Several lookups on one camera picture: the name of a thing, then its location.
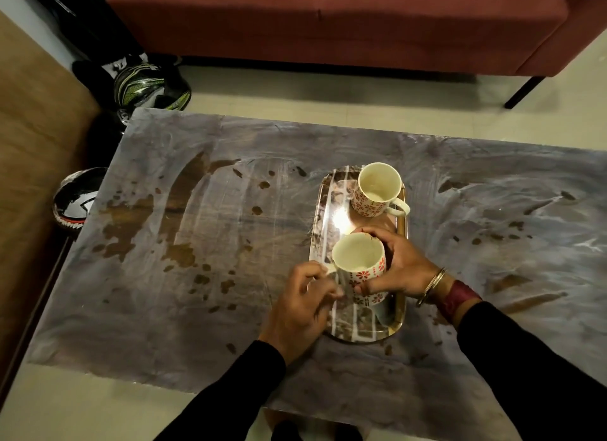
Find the maroon cloth band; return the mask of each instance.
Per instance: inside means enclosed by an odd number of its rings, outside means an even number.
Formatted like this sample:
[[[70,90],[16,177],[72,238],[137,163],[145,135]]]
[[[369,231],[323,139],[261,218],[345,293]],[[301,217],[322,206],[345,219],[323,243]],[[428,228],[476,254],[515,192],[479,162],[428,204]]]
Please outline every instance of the maroon cloth band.
[[[470,287],[460,280],[455,281],[451,287],[451,291],[445,297],[442,303],[437,303],[436,308],[448,322],[452,322],[455,310],[462,303],[469,299],[480,299],[481,296],[474,292]]]

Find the gray table surface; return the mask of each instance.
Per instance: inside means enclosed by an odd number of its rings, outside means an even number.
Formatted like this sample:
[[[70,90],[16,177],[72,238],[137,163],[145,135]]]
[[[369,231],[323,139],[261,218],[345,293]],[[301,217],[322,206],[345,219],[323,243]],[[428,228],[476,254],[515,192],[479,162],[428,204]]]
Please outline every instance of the gray table surface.
[[[416,245],[607,383],[607,153],[153,109],[135,112],[28,360],[201,390],[307,259],[322,177],[373,161],[401,173]],[[417,436],[518,438],[451,326],[411,307],[381,345],[321,337],[268,405]]]

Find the black metal leg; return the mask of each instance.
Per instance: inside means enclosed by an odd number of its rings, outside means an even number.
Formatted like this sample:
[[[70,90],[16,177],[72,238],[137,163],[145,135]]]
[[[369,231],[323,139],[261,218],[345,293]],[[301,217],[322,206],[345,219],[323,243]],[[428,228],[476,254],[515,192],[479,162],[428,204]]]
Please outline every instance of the black metal leg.
[[[514,108],[516,104],[523,100],[527,94],[533,91],[535,89],[535,86],[540,84],[544,78],[545,76],[532,76],[531,78],[529,78],[527,83],[523,84],[523,86],[517,91],[517,93],[510,97],[510,100],[508,100],[504,104],[504,108],[508,110]]]

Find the floor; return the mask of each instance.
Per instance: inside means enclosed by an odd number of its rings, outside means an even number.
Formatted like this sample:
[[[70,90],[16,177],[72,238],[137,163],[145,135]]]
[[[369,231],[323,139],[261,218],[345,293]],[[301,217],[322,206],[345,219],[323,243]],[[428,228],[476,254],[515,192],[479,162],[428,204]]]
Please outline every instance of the floor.
[[[182,67],[187,111],[420,134],[607,149],[607,32],[512,111],[501,105],[525,78],[372,78]],[[191,395],[25,364],[0,413],[3,441],[147,441]],[[328,440],[310,421],[303,438]],[[269,440],[261,417],[250,441]],[[372,431],[370,441],[413,439]]]

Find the black sleeve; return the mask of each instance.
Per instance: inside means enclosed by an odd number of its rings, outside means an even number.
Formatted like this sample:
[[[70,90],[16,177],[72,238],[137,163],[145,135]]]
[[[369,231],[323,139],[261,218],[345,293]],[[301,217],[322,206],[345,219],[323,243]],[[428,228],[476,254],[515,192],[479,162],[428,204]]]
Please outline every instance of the black sleeve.
[[[217,382],[196,395],[156,441],[244,440],[285,371],[285,361],[272,345],[254,341]]]
[[[490,303],[464,315],[458,342],[524,440],[604,435],[607,388]]]

